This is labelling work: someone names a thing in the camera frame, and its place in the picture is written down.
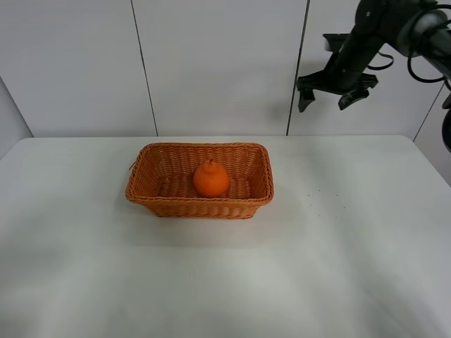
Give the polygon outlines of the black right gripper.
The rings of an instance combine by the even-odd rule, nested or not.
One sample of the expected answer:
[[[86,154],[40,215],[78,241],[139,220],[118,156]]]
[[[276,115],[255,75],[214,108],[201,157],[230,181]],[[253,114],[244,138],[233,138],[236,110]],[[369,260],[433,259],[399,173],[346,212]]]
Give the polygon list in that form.
[[[300,113],[315,101],[314,90],[343,95],[338,102],[341,111],[369,96],[362,75],[384,45],[378,33],[382,15],[382,10],[358,10],[355,26],[326,67],[298,79]]]

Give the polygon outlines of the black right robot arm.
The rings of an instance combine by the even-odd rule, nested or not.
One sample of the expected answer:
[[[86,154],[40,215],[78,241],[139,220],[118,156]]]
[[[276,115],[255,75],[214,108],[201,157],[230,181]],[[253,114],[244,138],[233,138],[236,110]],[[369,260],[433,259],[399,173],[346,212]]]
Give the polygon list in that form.
[[[325,68],[297,79],[299,111],[314,102],[316,91],[340,96],[340,110],[366,99],[381,69],[371,62],[385,44],[408,60],[425,58],[441,74],[434,82],[449,80],[449,9],[437,1],[360,1],[350,33],[324,35],[332,53]]]

